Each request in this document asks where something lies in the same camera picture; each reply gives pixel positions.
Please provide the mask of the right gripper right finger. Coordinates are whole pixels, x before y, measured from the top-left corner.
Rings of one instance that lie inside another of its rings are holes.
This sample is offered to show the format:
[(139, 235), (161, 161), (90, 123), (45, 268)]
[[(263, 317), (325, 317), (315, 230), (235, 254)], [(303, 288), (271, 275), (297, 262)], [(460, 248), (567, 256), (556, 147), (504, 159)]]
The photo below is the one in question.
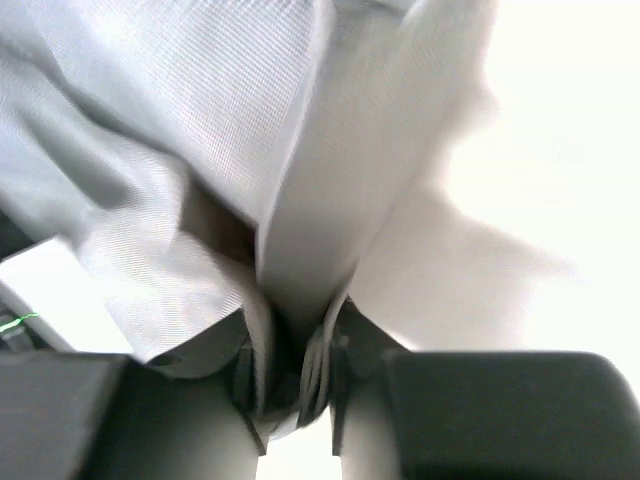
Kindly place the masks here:
[(639, 403), (583, 352), (412, 352), (342, 306), (332, 452), (346, 479), (635, 479)]

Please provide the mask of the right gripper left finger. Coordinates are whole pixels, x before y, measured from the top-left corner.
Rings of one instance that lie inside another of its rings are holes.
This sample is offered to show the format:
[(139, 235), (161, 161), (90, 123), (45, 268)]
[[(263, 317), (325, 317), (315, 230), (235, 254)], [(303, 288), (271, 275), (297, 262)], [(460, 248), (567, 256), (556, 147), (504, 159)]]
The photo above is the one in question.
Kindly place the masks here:
[(1, 315), (1, 475), (5, 479), (252, 479), (264, 449), (235, 405), (230, 378), (251, 389), (248, 334), (235, 313), (188, 349), (222, 353), (208, 377), (122, 355), (41, 350), (26, 319)]

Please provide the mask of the grey pleated skirt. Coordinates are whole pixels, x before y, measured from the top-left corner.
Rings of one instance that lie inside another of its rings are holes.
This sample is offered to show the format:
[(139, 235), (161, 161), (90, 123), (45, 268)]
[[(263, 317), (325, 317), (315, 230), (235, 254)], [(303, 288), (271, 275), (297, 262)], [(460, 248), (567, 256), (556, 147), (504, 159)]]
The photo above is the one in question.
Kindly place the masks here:
[(1, 210), (71, 246), (131, 345), (174, 378), (238, 313), (250, 411), (329, 397), (346, 288), (476, 82), (492, 1), (5, 1)]

